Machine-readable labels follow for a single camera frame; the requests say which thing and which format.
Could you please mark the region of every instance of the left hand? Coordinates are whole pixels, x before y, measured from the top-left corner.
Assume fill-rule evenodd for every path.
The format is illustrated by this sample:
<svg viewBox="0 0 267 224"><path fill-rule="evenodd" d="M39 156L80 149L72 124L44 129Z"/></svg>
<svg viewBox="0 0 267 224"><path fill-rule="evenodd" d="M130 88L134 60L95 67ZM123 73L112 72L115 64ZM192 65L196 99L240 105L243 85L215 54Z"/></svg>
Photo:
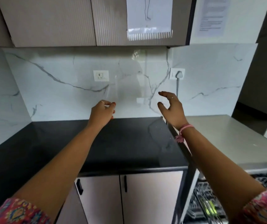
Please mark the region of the left hand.
<svg viewBox="0 0 267 224"><path fill-rule="evenodd" d="M113 119L112 115L115 113L115 106L115 102L111 103L106 100L99 101L91 110L88 127L95 127L100 131L111 119Z"/></svg>

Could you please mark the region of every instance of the switch plate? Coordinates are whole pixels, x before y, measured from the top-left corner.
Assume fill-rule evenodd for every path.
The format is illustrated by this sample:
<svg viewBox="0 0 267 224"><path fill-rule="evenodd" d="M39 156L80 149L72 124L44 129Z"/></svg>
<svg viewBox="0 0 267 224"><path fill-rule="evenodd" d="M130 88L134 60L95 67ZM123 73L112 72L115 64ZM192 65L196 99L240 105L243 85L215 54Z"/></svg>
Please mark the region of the switch plate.
<svg viewBox="0 0 267 224"><path fill-rule="evenodd" d="M109 71L94 70L93 75L95 82L109 82Z"/></svg>
<svg viewBox="0 0 267 224"><path fill-rule="evenodd" d="M183 80L184 78L184 73L185 73L185 68L171 68L170 75L169 75L169 80L177 80L176 74L178 71L182 72L182 78L180 80Z"/></svg>

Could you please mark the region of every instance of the black cabinet handle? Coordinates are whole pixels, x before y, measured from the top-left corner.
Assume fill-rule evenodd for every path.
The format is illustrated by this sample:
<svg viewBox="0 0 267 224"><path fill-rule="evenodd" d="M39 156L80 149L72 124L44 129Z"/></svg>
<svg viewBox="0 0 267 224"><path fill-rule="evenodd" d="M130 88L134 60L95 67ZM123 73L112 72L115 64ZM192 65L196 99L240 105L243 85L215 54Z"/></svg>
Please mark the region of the black cabinet handle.
<svg viewBox="0 0 267 224"><path fill-rule="evenodd" d="M79 195L82 195L83 194L83 188L81 186L81 183L80 183L80 180L79 179L76 182L76 187L78 189Z"/></svg>
<svg viewBox="0 0 267 224"><path fill-rule="evenodd" d="M126 180L126 175L124 176L124 188L125 188L125 192L127 193L127 180Z"/></svg>

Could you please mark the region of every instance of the floral sleeve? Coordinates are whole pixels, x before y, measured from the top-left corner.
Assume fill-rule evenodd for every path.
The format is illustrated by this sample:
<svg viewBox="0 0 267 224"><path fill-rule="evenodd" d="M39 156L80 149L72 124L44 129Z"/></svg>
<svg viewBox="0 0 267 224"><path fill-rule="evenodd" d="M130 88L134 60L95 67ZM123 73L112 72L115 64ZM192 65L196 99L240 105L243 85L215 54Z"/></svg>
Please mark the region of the floral sleeve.
<svg viewBox="0 0 267 224"><path fill-rule="evenodd" d="M251 200L232 223L267 223L267 191Z"/></svg>
<svg viewBox="0 0 267 224"><path fill-rule="evenodd" d="M35 205L17 198L7 199L0 207L0 224L51 224L49 217Z"/></svg>

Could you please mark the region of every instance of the pink bracelet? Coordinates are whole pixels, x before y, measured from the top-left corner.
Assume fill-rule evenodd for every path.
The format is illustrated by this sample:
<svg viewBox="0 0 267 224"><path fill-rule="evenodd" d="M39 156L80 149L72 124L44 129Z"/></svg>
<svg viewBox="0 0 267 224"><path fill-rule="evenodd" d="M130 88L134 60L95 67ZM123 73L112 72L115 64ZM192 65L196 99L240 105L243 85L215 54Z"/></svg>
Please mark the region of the pink bracelet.
<svg viewBox="0 0 267 224"><path fill-rule="evenodd" d="M184 143L184 137L182 136L182 131L185 129L185 128L188 128L188 127L194 127L192 124L185 124L183 125L180 130L179 130L179 135L177 135L175 137L176 141L178 143Z"/></svg>

